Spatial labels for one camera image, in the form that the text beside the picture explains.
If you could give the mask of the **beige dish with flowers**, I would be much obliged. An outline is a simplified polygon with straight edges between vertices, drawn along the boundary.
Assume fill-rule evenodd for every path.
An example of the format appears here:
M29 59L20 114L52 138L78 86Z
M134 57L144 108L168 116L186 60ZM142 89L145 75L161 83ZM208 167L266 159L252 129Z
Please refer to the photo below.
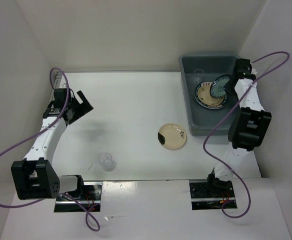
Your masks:
M206 105L209 105L209 106L220 105L223 102L224 97L213 98L210 95L210 87L211 87L211 85L212 84L210 82L202 84L199 87L197 95L198 95L199 99Z

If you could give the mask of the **blue floral green dish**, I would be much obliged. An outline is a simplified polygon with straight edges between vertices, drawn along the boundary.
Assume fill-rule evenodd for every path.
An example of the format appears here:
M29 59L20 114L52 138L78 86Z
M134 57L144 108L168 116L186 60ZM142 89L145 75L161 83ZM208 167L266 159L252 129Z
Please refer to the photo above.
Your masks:
M230 75L224 74L219 76L211 85L210 87L210 95L217 99L224 97L226 95L226 91L224 90L224 86L228 83L230 80Z

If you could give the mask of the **beige dish with dark spot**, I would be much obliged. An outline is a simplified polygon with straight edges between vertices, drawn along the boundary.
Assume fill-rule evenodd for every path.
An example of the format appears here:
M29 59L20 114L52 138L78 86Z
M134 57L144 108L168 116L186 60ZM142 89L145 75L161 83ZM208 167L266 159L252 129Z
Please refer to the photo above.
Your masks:
M187 133L179 124L166 123L158 130L157 138L164 148L178 150L186 144Z

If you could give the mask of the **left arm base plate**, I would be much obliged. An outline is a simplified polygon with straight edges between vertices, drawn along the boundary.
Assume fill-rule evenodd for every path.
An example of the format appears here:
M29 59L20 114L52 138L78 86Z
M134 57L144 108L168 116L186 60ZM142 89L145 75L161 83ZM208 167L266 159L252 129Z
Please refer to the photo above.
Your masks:
M101 181L84 181L83 193L77 197L70 195L78 201L86 210L90 212L100 212L101 210L101 195L103 183ZM56 198L55 213L74 213L83 212L83 210L69 197L58 196Z

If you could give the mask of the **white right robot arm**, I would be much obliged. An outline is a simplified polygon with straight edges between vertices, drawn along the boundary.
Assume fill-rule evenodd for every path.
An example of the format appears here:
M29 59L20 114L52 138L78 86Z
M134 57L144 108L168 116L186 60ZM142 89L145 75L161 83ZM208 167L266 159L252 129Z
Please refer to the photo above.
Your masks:
M211 197L230 189L233 171L238 169L249 152L261 145L270 124L271 113L266 112L260 103L253 82L255 75L250 60L239 58L235 61L230 79L219 78L210 88L213 98L235 96L242 100L228 131L229 147L223 160L225 164L218 163L207 177L205 191Z

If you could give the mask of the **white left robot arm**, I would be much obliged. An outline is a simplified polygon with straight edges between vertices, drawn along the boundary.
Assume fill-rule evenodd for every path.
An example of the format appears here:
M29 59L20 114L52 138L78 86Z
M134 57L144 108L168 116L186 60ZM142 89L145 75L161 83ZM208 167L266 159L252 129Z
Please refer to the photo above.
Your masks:
M58 142L68 125L93 110L82 91L72 96L66 88L54 90L54 99L43 113L42 130L21 161L13 162L12 176L21 200L55 199L68 193L75 200L84 197L86 188L79 174L58 176L52 160Z

